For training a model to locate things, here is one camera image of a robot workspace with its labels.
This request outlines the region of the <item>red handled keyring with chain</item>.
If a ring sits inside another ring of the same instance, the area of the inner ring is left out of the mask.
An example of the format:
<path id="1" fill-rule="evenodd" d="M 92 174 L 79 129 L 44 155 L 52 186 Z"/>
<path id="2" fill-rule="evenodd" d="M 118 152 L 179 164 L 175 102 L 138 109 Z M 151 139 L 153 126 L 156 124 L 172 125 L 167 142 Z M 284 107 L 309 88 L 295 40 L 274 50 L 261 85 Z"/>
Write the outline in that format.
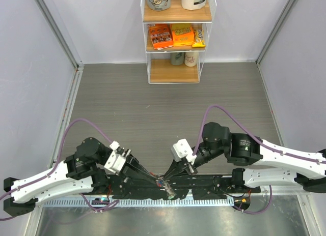
<path id="1" fill-rule="evenodd" d="M 155 178 L 155 181 L 157 180 L 163 180 L 163 176 L 162 175 L 158 175 L 158 174 L 153 174 L 153 173 L 150 173 L 154 178 Z M 170 184 L 163 180 L 164 181 L 164 186 L 162 187 L 162 189 L 164 189 L 167 193 L 167 198 L 168 200 L 170 200 L 170 198 L 174 195 L 176 195 L 176 193 L 174 192 L 174 190 L 172 189 L 172 187 L 170 186 Z"/>

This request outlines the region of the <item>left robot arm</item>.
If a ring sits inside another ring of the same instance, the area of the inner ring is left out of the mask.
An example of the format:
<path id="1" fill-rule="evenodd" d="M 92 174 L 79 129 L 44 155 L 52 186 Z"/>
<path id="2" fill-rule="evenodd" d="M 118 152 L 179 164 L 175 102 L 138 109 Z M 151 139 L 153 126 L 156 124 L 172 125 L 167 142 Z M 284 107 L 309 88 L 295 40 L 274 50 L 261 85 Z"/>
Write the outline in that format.
<path id="1" fill-rule="evenodd" d="M 112 183 L 107 172 L 123 182 L 132 179 L 156 184 L 157 178 L 148 172 L 131 154 L 130 149 L 113 141 L 105 146 L 99 140 L 85 139 L 76 152 L 52 169 L 26 179 L 4 179 L 4 190 L 10 197 L 3 202 L 4 211 L 12 217 L 30 213 L 51 199 L 72 194 L 103 194 Z"/>

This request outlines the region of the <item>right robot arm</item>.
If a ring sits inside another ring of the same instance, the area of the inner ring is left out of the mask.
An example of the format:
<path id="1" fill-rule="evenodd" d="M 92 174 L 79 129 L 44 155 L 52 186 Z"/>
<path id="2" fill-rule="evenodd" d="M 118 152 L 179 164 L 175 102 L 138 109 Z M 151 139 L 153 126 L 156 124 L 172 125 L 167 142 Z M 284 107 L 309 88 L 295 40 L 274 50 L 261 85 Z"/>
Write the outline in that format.
<path id="1" fill-rule="evenodd" d="M 196 174 L 198 167 L 224 155 L 236 167 L 230 180 L 236 192 L 260 186 L 300 185 L 308 192 L 325 193 L 325 150 L 293 150 L 209 122 L 201 126 L 195 147 L 181 139 L 171 151 L 174 160 L 163 176 L 165 180 L 182 172 Z"/>

